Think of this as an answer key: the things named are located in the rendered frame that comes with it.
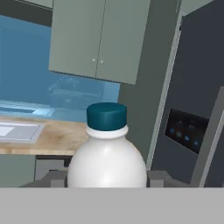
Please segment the steel sink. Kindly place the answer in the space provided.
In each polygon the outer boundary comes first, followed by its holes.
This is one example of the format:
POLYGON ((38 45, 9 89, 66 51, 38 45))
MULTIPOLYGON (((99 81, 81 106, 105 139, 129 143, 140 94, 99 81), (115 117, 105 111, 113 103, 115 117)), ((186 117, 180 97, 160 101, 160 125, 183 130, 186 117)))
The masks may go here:
POLYGON ((0 143, 34 144, 44 127, 35 122, 0 122, 0 143))

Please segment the sage green wall cupboard door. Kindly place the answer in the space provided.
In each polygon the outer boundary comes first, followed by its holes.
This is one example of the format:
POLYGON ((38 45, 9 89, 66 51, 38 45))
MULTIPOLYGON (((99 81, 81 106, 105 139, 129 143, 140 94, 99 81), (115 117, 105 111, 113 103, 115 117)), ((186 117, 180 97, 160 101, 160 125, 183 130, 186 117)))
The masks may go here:
POLYGON ((105 0, 53 0, 51 71, 95 77, 104 6, 105 0))
POLYGON ((136 83, 150 2, 106 0, 97 78, 136 83))

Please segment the sage green base cupboard door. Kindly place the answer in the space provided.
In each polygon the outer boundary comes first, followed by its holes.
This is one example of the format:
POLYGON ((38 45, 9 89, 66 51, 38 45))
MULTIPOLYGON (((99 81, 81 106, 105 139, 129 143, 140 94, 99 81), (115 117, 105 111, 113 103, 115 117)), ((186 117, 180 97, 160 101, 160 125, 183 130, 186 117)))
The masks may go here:
POLYGON ((34 180, 35 157, 0 155, 0 187, 19 187, 34 180))

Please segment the sage green cupboard above fridge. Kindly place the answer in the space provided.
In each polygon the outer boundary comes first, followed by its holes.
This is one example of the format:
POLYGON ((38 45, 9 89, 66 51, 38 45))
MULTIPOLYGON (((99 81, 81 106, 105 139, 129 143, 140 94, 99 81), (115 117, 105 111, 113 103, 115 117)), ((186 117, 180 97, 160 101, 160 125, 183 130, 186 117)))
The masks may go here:
POLYGON ((185 14, 196 11, 198 8, 211 3, 213 0, 182 0, 180 10, 185 14))

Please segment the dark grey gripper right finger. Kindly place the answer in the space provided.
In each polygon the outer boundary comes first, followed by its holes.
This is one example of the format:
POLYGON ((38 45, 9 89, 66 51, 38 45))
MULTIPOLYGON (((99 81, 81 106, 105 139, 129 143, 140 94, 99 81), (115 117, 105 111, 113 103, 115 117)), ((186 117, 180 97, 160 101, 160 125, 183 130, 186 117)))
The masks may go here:
POLYGON ((190 187, 189 184, 172 178, 167 171, 147 171, 148 187, 190 187))

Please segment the sage green tall side panel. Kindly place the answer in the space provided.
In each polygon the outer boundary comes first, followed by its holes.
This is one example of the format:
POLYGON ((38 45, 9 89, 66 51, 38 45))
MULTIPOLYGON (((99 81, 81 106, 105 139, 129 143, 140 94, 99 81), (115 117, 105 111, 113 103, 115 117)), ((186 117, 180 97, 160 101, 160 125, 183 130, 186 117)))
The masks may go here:
POLYGON ((120 86, 118 101, 127 106, 131 141, 146 159, 158 114, 182 0, 151 0, 134 85, 120 86))

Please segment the dark grey fridge door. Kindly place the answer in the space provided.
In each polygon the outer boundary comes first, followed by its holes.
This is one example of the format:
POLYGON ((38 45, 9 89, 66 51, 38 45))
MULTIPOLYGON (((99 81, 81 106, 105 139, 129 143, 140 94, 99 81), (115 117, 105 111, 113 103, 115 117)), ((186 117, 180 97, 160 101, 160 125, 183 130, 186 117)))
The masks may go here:
POLYGON ((224 185, 224 128, 220 134, 216 151, 206 178, 205 187, 222 187, 224 185))

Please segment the grey dishwasher front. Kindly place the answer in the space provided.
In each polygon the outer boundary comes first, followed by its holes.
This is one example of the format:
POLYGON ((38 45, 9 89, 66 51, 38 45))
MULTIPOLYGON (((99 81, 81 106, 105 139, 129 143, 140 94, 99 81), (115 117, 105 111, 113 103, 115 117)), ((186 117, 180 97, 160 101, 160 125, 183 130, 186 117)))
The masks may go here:
POLYGON ((71 156, 37 155, 35 158, 35 179, 42 179, 50 171, 66 170, 71 159, 71 156))

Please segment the dark grey freezer door with dispenser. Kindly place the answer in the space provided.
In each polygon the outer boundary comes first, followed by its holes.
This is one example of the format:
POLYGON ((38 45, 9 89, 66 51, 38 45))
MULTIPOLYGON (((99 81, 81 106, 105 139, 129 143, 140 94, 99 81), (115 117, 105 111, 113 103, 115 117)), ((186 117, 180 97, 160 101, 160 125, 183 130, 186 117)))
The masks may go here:
POLYGON ((190 185, 221 87, 224 0, 213 0, 183 18, 152 169, 190 185))

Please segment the white bottle with teal cap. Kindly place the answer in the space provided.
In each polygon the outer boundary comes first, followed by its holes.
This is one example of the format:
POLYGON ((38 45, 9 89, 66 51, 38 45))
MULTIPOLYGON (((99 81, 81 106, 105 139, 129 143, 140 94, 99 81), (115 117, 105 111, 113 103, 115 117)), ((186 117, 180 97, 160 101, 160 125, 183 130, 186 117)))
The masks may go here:
POLYGON ((145 162, 139 150, 126 139, 128 131, 126 106, 115 102, 88 106, 88 140, 72 157, 67 185, 145 188, 145 162))

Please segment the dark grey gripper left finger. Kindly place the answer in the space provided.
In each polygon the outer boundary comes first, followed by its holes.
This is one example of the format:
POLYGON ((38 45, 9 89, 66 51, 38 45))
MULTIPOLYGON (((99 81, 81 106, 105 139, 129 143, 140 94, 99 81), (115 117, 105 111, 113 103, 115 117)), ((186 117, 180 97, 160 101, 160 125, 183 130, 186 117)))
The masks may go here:
POLYGON ((42 179, 25 184, 24 187, 67 187, 67 171, 49 171, 42 179))

